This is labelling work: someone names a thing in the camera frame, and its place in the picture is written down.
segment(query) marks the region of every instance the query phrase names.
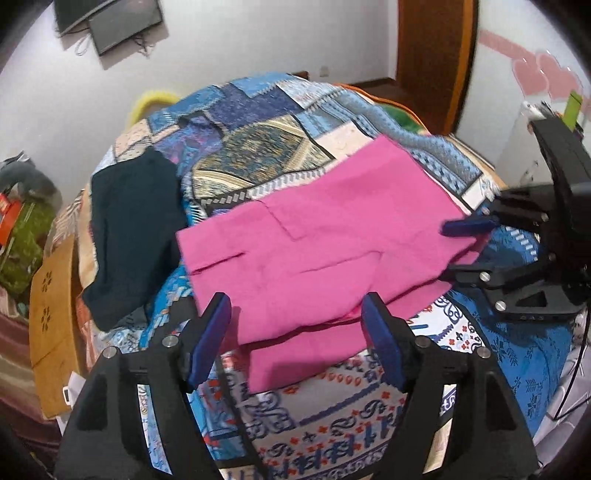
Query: baseboard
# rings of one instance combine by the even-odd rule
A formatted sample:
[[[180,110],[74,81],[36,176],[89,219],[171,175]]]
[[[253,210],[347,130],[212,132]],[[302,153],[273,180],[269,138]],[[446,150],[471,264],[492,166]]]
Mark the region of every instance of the baseboard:
[[[302,78],[304,80],[310,80],[310,74],[305,70],[302,70],[301,72],[294,72],[292,73],[292,75]]]
[[[366,82],[359,82],[353,84],[354,87],[358,87],[361,89],[368,87],[379,87],[380,85],[396,85],[396,80],[391,79],[390,77],[384,77],[381,79],[367,80]]]

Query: gray plush toy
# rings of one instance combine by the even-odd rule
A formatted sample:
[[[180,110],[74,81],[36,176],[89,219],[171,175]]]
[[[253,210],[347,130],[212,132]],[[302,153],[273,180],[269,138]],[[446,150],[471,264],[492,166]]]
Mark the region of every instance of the gray plush toy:
[[[53,182],[23,152],[0,163],[0,192],[8,193],[15,185],[23,200],[33,197],[52,203],[58,193]]]

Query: pink heart wall decal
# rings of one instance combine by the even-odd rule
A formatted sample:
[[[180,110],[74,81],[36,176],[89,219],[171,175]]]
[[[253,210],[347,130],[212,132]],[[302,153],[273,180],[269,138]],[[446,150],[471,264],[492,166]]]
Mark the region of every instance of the pink heart wall decal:
[[[548,90],[548,79],[546,75],[540,71],[536,62],[521,59],[514,60],[512,63],[513,74],[515,75],[517,83],[519,83],[524,96],[534,95]]]
[[[552,100],[568,98],[572,90],[577,93],[583,90],[579,78],[569,68],[561,68],[552,55],[538,54],[537,63],[548,79],[548,92]]]

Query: dark green cloth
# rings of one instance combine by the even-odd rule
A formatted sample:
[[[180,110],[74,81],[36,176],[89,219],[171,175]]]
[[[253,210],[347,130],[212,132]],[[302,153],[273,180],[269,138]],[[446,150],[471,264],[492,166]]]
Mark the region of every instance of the dark green cloth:
[[[378,103],[378,105],[382,107],[384,111],[405,130],[412,133],[417,133],[424,129],[422,125],[416,123],[416,121],[413,120],[413,118],[401,108],[396,108],[395,106],[389,105],[387,103]]]
[[[187,219],[176,171],[149,148],[92,177],[90,225],[99,269],[82,299],[104,332],[146,305],[178,267],[175,234]],[[133,318],[145,324],[145,315]]]

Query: black cable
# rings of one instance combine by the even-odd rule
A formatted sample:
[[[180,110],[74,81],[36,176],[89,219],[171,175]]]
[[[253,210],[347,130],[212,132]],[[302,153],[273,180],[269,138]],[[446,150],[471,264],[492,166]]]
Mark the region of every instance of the black cable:
[[[86,30],[90,30],[90,27],[84,27],[81,28],[80,30],[70,30],[69,32],[64,33],[64,35],[71,35],[74,33],[81,33],[81,32],[85,32]]]
[[[138,34],[135,37],[131,37],[131,40],[139,47],[139,51],[147,59],[150,57],[151,51],[148,48],[154,48],[153,44],[148,44],[143,34]]]
[[[564,407],[564,403],[566,402],[567,398],[569,397],[570,390],[573,388],[574,380],[577,377],[577,373],[578,373],[579,368],[581,366],[581,361],[583,360],[584,352],[587,348],[587,336],[589,334],[589,323],[591,323],[589,321],[590,319],[591,319],[591,301],[587,302],[587,319],[585,321],[585,329],[584,329],[584,333],[583,333],[583,343],[581,344],[581,350],[579,351],[579,356],[577,357],[577,361],[574,365],[573,376],[570,378],[569,386],[567,387],[566,392],[564,393],[564,398],[562,399],[562,402],[560,403],[560,407],[558,407],[556,414],[552,417],[552,421],[558,421],[558,420],[563,419],[568,414],[574,412],[577,408],[582,407],[589,400],[591,400],[589,398],[586,398],[585,400],[577,403],[574,407],[571,407],[570,409],[568,409],[565,413],[560,414],[560,410],[562,410],[562,407]]]

